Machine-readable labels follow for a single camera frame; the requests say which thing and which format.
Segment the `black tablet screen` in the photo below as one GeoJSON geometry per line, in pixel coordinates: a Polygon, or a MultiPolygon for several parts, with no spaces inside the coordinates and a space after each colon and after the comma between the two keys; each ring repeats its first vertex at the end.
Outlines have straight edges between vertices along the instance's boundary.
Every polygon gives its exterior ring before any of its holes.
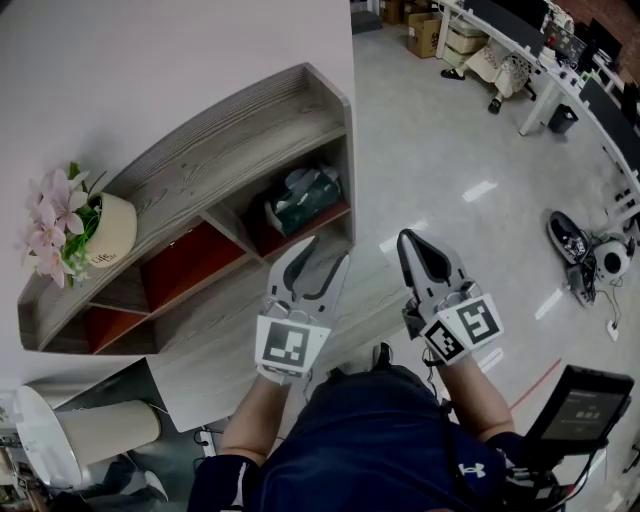
{"type": "Polygon", "coordinates": [[[628,375],[566,366],[524,437],[524,457],[558,461],[603,448],[631,402],[634,385],[628,375]]]}

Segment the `person's left forearm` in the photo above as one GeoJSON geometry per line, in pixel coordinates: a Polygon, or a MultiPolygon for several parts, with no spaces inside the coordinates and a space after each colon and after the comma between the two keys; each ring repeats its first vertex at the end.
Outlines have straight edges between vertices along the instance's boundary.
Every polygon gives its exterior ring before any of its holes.
{"type": "Polygon", "coordinates": [[[225,427],[219,454],[263,465],[277,439],[290,388],[259,375],[225,427]]]}

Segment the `person's right forearm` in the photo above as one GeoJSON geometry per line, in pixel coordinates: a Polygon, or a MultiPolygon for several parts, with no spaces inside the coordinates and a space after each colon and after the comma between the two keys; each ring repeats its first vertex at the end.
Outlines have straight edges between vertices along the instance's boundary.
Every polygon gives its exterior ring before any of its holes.
{"type": "Polygon", "coordinates": [[[476,360],[467,355],[452,365],[438,367],[453,409],[463,428],[485,442],[515,431],[509,407],[476,360]]]}

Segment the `black monitor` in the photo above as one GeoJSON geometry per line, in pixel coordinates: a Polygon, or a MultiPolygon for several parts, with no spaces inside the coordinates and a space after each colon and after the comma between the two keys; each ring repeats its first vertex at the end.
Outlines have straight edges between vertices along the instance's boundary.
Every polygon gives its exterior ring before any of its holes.
{"type": "Polygon", "coordinates": [[[613,36],[599,21],[591,19],[587,30],[587,42],[606,54],[612,61],[616,60],[622,49],[621,42],[613,36]]]}

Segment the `white storage box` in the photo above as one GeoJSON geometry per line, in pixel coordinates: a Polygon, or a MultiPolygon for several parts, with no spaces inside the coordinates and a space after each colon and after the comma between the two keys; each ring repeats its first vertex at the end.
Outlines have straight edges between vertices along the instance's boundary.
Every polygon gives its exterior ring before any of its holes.
{"type": "Polygon", "coordinates": [[[450,27],[448,29],[445,46],[461,55],[473,54],[488,42],[488,37],[481,35],[466,35],[450,27]]]}

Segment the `white work table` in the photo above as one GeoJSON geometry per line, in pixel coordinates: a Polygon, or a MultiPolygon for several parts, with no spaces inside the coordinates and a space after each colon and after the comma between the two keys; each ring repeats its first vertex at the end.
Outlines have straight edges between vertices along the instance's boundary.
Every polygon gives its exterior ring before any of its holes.
{"type": "Polygon", "coordinates": [[[533,56],[528,49],[523,49],[515,41],[504,36],[491,25],[475,16],[471,10],[466,10],[464,1],[460,3],[456,0],[431,1],[438,3],[443,8],[442,24],[436,49],[437,58],[441,59],[443,57],[451,16],[457,14],[486,33],[491,39],[499,42],[510,51],[517,52],[547,77],[545,88],[537,93],[537,99],[532,110],[519,128],[519,133],[522,136],[528,135],[532,129],[541,124],[546,125],[556,106],[563,101],[570,105],[581,119],[586,118],[590,121],[600,138],[599,145],[606,149],[610,158],[619,166],[626,178],[626,184],[622,187],[622,197],[605,207],[607,223],[600,231],[605,232],[620,227],[634,216],[640,215],[640,170],[629,167],[617,145],[589,110],[589,103],[580,99],[579,94],[585,82],[581,82],[572,71],[567,71],[566,75],[562,76],[561,70],[555,65],[555,62],[543,56],[543,49],[538,57],[533,56]]]}

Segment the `green white package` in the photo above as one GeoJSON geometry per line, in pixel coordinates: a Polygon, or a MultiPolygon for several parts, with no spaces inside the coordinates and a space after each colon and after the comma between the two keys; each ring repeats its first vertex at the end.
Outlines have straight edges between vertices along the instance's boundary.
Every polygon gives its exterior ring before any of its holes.
{"type": "Polygon", "coordinates": [[[337,170],[326,164],[291,171],[266,194],[267,223],[288,237],[342,199],[337,170]]]}

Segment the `cream pot with pink flowers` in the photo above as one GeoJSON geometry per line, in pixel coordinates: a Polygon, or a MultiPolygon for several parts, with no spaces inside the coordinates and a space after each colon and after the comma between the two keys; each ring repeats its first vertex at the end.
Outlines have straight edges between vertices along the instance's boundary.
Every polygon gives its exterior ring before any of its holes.
{"type": "Polygon", "coordinates": [[[91,267],[107,268],[120,261],[137,237],[133,204],[96,192],[87,184],[89,176],[71,161],[29,181],[28,224],[17,249],[36,275],[51,278],[62,289],[87,280],[91,267]]]}

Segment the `spare grey black gripper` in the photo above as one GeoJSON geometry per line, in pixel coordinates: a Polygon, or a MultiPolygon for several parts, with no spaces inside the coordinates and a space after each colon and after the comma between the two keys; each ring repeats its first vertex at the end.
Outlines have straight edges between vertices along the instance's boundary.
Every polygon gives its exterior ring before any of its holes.
{"type": "Polygon", "coordinates": [[[578,302],[585,308],[595,303],[595,269],[588,263],[576,263],[566,268],[568,286],[578,302]]]}
{"type": "Polygon", "coordinates": [[[561,211],[552,211],[547,221],[547,232],[557,252],[570,264],[582,263],[591,245],[585,233],[561,211]]]}

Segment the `white round helmet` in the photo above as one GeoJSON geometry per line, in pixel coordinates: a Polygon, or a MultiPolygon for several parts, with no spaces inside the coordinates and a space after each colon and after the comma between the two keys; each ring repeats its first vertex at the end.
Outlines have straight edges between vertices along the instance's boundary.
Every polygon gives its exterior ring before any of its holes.
{"type": "Polygon", "coordinates": [[[611,281],[623,276],[629,268],[636,250],[634,237],[611,234],[594,248],[596,271],[603,281],[611,281]]]}

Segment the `person in dark blue jacket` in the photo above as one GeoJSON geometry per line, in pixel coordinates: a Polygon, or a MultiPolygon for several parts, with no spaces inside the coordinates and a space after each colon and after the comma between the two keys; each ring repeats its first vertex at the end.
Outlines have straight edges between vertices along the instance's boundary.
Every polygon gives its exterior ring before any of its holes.
{"type": "Polygon", "coordinates": [[[522,438],[483,441],[447,421],[400,367],[318,386],[263,465],[201,463],[188,512],[499,512],[522,438]]]}

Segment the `grey wooden shelf desk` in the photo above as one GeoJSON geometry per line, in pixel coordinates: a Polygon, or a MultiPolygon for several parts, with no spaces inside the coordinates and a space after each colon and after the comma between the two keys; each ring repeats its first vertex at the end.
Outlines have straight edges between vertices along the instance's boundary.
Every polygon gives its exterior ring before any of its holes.
{"type": "Polygon", "coordinates": [[[380,248],[356,235],[356,173],[348,98],[299,64],[204,110],[141,154],[107,192],[131,202],[132,250],[62,289],[30,278],[17,302],[31,352],[143,356],[178,431],[230,415],[255,375],[256,318],[269,267],[314,236],[296,288],[318,291],[334,261],[350,267],[324,369],[402,324],[407,292],[380,248]],[[327,164],[340,199],[294,234],[271,227],[258,203],[297,168],[327,164]]]}

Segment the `black trash bin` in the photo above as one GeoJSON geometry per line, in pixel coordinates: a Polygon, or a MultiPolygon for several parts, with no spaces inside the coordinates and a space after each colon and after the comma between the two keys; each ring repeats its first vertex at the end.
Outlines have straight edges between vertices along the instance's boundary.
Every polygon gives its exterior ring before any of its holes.
{"type": "Polygon", "coordinates": [[[565,134],[578,120],[577,114],[571,107],[560,104],[548,121],[547,127],[555,134],[565,134]]]}

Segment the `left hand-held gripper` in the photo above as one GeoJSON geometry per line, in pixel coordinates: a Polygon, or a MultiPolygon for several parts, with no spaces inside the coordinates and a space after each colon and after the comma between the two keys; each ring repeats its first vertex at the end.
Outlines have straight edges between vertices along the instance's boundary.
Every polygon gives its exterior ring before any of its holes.
{"type": "Polygon", "coordinates": [[[310,236],[287,249],[271,266],[266,311],[257,317],[257,372],[283,385],[306,377],[330,338],[338,298],[350,266],[348,252],[334,262],[319,291],[297,300],[294,289],[319,239],[310,236]]]}

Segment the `brown cardboard box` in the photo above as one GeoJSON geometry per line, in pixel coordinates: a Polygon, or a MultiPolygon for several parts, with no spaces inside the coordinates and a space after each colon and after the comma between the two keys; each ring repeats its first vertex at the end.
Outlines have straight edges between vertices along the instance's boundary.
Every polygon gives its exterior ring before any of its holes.
{"type": "Polygon", "coordinates": [[[442,15],[417,13],[408,17],[408,50],[418,58],[434,57],[439,41],[442,15]]]}

